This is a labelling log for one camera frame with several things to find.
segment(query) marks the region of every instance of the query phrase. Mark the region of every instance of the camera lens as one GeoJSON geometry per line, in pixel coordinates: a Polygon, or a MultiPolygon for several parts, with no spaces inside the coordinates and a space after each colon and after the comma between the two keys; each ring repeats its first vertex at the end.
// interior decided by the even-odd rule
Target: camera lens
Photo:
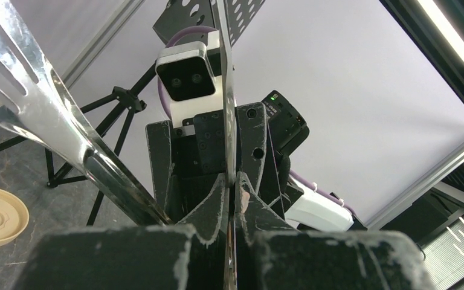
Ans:
{"type": "Polygon", "coordinates": [[[193,81],[193,83],[200,83],[202,81],[202,75],[200,74],[194,74],[192,77],[191,77],[191,80],[193,81]]]}
{"type": "Polygon", "coordinates": [[[173,79],[172,80],[172,87],[174,88],[180,88],[182,85],[181,79],[173,79]]]}

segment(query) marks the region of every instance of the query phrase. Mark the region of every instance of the metal spatula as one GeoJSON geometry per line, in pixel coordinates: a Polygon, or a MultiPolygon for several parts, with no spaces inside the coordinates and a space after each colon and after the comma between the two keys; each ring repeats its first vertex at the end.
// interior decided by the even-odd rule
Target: metal spatula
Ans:
{"type": "Polygon", "coordinates": [[[0,86],[0,127],[60,155],[137,224],[171,223],[84,117],[8,0],[0,0],[0,72],[11,83],[0,86]]]}

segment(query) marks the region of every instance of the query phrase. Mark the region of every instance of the perforated metal plate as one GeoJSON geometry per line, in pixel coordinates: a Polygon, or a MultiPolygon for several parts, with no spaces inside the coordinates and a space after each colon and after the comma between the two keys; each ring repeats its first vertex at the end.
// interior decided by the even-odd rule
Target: perforated metal plate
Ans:
{"type": "MultiPolygon", "coordinates": [[[[234,45],[239,36],[251,23],[265,0],[227,0],[227,18],[230,44],[234,45]]],[[[213,22],[211,6],[216,0],[169,0],[166,9],[155,22],[153,29],[166,44],[175,33],[184,28],[205,25],[216,27],[213,22]]],[[[202,36],[193,35],[183,38],[179,43],[203,40],[202,36]]]]}

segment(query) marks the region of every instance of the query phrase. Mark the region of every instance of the marble floor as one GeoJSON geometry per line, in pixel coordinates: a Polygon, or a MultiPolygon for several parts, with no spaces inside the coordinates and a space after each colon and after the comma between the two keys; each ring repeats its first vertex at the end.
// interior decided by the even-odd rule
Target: marble floor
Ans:
{"type": "MultiPolygon", "coordinates": [[[[14,137],[0,128],[0,142],[14,137]]],[[[62,164],[54,157],[55,169],[62,164]]],[[[69,176],[79,175],[72,172],[69,176]]],[[[0,290],[11,289],[36,243],[49,232],[83,227],[97,196],[89,181],[48,188],[44,148],[24,141],[0,152],[0,189],[19,197],[29,209],[25,231],[12,243],[0,247],[0,290]]],[[[134,223],[105,198],[95,221],[96,227],[122,227],[134,223]]]]}

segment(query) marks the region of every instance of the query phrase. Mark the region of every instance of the tripod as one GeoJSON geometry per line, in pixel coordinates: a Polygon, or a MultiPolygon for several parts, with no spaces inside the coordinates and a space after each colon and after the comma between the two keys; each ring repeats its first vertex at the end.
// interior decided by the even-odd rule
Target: tripod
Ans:
{"type": "MultiPolygon", "coordinates": [[[[121,87],[115,86],[113,87],[113,90],[110,95],[107,95],[106,97],[103,97],[86,106],[81,107],[81,111],[85,114],[89,111],[104,106],[105,104],[108,104],[114,100],[118,101],[118,104],[113,108],[113,110],[111,110],[111,112],[107,116],[105,116],[105,118],[95,128],[95,131],[102,138],[104,138],[104,136],[113,126],[113,124],[118,120],[118,118],[120,118],[122,113],[126,109],[129,110],[129,112],[127,112],[127,116],[122,125],[120,135],[118,136],[118,140],[115,146],[114,153],[117,156],[119,156],[120,151],[123,147],[123,143],[125,142],[125,138],[127,137],[127,133],[129,132],[129,128],[132,124],[134,115],[147,108],[147,104],[144,101],[140,100],[138,98],[138,95],[155,76],[156,74],[154,62],[153,65],[143,74],[143,76],[141,76],[141,78],[134,84],[134,86],[132,86],[131,89],[123,89],[121,87]]],[[[0,152],[10,147],[13,147],[25,140],[26,138],[22,136],[16,136],[9,140],[6,140],[0,144],[0,152]]],[[[63,164],[58,171],[54,172],[53,153],[48,149],[45,149],[45,159],[47,162],[47,187],[53,189],[61,184],[68,184],[72,182],[86,180],[86,177],[83,175],[65,178],[73,169],[72,165],[68,163],[63,164]]],[[[97,198],[95,199],[86,225],[94,224],[103,199],[104,193],[98,191],[97,198]]]]}

